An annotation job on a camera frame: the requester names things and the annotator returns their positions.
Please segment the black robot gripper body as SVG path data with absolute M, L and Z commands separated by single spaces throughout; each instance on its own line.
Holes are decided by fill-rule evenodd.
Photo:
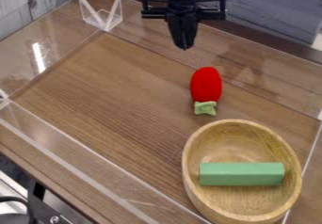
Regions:
M 163 19 L 167 13 L 183 16 L 195 12 L 199 20 L 226 18 L 226 0 L 141 0 L 141 15 L 147 19 Z

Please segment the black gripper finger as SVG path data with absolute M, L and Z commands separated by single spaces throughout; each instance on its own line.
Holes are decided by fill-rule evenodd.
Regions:
M 182 22 L 181 22 L 181 17 L 173 12 L 167 13 L 167 25 L 169 25 L 173 41 L 175 45 L 182 49 L 183 48 Z
M 198 15 L 195 12 L 186 12 L 183 16 L 183 49 L 194 46 L 194 41 L 198 33 Z

